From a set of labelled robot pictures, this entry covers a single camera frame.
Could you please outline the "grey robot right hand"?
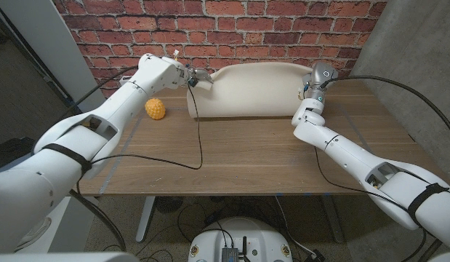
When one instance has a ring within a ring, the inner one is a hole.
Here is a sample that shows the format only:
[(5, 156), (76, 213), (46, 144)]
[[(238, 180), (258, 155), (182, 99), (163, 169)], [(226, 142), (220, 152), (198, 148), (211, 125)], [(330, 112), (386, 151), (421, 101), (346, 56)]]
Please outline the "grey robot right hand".
[(335, 79), (339, 75), (338, 70), (328, 63), (317, 62), (313, 66), (311, 73), (303, 76), (303, 91), (320, 90), (325, 92), (328, 84), (325, 84), (330, 79)]

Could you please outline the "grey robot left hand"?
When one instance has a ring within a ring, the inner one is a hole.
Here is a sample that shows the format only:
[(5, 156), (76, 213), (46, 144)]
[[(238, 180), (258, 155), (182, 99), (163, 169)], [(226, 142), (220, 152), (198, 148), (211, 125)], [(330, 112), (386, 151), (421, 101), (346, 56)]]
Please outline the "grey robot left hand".
[(199, 87), (205, 90), (210, 90), (213, 85), (211, 75), (204, 69), (189, 68), (188, 84), (191, 87)]

